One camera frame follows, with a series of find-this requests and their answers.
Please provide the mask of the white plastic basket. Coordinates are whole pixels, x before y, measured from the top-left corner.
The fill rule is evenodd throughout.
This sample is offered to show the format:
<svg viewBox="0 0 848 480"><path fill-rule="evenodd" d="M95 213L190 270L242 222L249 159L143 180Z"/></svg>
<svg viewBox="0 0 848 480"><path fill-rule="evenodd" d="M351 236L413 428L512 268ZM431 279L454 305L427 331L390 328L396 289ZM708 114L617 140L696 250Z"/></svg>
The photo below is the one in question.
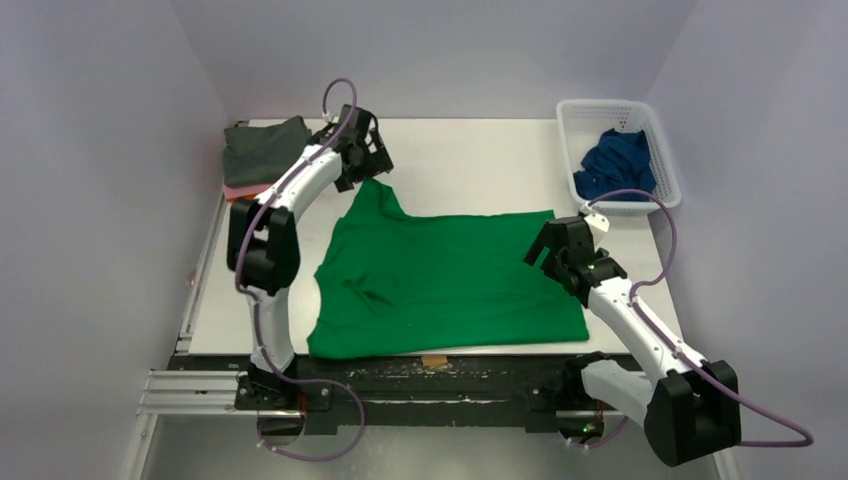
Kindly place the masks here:
<svg viewBox="0 0 848 480"><path fill-rule="evenodd" d="M562 100L556 105L566 180L576 205L616 216L678 206L682 193L659 118L647 104L619 99Z"/></svg>

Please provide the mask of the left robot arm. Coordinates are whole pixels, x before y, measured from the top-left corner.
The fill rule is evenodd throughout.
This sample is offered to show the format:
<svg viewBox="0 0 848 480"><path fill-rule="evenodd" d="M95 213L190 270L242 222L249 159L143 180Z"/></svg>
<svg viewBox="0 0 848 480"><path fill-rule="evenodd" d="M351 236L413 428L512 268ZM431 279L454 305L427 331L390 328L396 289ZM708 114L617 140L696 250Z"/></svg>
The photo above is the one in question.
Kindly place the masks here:
<svg viewBox="0 0 848 480"><path fill-rule="evenodd" d="M275 409L298 395L298 382L284 373L296 356L288 297L301 265L298 221L329 185L345 192L393 168L375 114L346 104L339 118L325 122L275 183L230 208L227 265L248 301L253 333L239 393Z"/></svg>

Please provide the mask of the dark grey folded t-shirt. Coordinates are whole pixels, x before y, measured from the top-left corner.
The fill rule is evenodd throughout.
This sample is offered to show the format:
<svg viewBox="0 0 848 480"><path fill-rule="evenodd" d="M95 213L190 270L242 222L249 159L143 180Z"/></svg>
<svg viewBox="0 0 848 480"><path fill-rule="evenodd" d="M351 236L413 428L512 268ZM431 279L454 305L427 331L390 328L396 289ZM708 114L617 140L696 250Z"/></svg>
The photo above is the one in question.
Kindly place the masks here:
<svg viewBox="0 0 848 480"><path fill-rule="evenodd" d="M233 189L273 184L298 160L311 135L301 116L267 127L225 129L223 184Z"/></svg>

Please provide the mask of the brown tape piece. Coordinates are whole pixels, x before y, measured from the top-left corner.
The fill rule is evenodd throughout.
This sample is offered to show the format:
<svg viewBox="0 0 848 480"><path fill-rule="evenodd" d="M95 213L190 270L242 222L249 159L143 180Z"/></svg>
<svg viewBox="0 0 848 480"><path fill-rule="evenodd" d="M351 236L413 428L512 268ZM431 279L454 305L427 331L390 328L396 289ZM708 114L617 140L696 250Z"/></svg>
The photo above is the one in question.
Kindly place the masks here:
<svg viewBox="0 0 848 480"><path fill-rule="evenodd" d="M426 370L439 370L449 365L445 355L423 355L421 357L422 367Z"/></svg>

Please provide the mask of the pink folded t-shirt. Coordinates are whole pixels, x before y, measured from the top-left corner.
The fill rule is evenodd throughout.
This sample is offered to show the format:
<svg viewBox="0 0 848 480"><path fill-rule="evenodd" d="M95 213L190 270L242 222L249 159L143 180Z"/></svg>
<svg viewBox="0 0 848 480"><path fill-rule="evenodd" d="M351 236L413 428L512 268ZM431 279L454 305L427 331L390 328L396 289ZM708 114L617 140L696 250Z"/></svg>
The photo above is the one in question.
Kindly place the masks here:
<svg viewBox="0 0 848 480"><path fill-rule="evenodd" d="M238 199L252 199L261 194L270 187L270 184L255 184L244 187L230 187L226 184L222 185L222 193L228 202L233 202Z"/></svg>

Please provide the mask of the blue crumpled t-shirt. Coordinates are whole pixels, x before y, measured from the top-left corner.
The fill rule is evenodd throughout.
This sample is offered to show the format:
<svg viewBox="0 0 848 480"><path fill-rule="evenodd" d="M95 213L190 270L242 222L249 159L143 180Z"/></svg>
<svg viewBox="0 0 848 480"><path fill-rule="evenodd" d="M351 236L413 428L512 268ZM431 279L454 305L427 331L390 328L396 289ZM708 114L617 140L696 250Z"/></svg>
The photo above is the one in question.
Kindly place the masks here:
<svg viewBox="0 0 848 480"><path fill-rule="evenodd" d="M650 163L644 130L625 133L609 129L600 135L581 161L581 169L574 173L576 192L586 200L623 189L652 193L656 179Z"/></svg>

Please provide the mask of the green t-shirt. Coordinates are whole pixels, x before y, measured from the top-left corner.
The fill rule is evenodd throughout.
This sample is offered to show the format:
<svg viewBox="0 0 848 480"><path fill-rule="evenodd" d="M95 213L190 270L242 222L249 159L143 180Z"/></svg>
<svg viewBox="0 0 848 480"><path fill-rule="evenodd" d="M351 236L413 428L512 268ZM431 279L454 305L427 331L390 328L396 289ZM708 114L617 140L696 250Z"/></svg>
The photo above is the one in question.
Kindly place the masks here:
<svg viewBox="0 0 848 480"><path fill-rule="evenodd" d="M315 280L309 353L334 360L474 346L584 342L584 310L524 262L551 211L420 217L365 182Z"/></svg>

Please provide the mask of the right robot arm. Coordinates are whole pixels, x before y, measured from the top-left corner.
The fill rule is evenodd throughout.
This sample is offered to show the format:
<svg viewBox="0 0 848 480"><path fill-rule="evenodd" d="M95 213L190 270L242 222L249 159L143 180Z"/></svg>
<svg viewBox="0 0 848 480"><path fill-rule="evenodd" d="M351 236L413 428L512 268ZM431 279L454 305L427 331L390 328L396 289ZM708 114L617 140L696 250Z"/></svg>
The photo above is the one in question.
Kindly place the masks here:
<svg viewBox="0 0 848 480"><path fill-rule="evenodd" d="M615 408L642 428L667 466L739 445L736 372L690 348L639 299L626 271L596 245L609 227L598 213L550 220L524 257L601 319L641 369L628 371L601 352L579 356L562 374L564 399Z"/></svg>

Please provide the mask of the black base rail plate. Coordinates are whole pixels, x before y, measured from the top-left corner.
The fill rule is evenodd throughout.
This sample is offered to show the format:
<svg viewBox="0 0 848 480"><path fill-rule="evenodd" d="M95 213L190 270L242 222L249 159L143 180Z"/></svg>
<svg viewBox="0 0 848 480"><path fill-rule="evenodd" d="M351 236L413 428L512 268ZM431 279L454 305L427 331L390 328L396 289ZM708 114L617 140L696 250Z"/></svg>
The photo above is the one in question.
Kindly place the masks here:
<svg viewBox="0 0 848 480"><path fill-rule="evenodd" d="M527 433L562 429L600 431L611 407L561 390L562 374L576 355L449 355L439 370L422 367L421 356L331 361L295 357L281 397L243 397L239 381L250 361L245 355L174 355L172 371L237 373L235 411L261 418L292 414L308 435L332 435L341 426L507 427Z"/></svg>

